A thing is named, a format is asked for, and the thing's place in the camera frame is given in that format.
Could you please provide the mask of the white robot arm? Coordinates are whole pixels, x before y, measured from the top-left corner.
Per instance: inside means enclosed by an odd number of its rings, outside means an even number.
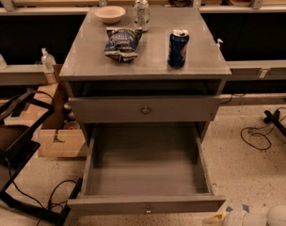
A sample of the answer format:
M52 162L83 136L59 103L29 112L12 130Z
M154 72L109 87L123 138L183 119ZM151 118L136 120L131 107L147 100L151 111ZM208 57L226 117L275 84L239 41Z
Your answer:
M286 226L286 205L275 205L266 213L250 213L246 205L242 210L229 208L204 218L202 226Z

